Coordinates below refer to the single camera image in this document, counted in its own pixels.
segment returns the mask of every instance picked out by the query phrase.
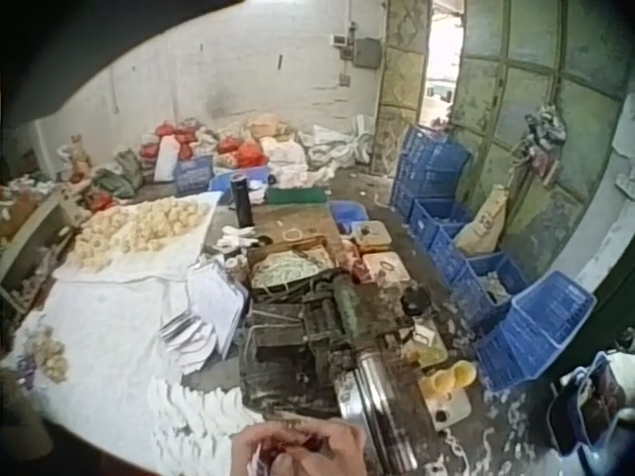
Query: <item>white cloth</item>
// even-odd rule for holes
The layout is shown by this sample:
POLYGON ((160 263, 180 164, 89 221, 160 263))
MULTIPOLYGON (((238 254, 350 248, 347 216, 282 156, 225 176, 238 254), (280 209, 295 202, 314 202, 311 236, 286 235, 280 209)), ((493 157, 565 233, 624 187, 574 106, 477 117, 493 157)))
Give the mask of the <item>white cloth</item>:
MULTIPOLYGON (((53 276, 58 281, 86 283, 129 283, 151 277, 183 281, 188 268, 198 259, 220 195, 218 191, 211 191, 181 198, 207 203, 209 212, 201 225, 187 235, 176 238, 160 251, 127 254, 116 252, 113 253, 112 263, 98 273, 62 265, 55 270, 53 276)), ((130 205, 130 211, 136 212, 137 207, 138 205, 130 205)), ((131 224, 125 225, 115 236, 125 236, 130 226, 131 224)))
POLYGON ((156 472, 148 383, 154 375, 171 382, 180 376, 157 331, 187 307, 185 283, 56 283, 44 312, 30 314, 18 330, 3 365, 16 368, 29 330, 52 326, 64 345, 67 381, 56 385, 38 371, 30 393, 36 408, 104 451, 156 472))
POLYGON ((230 436, 263 421, 244 408, 237 387, 227 393, 216 389, 204 394, 152 379, 148 404, 155 417, 159 471, 166 476, 228 476, 230 436))

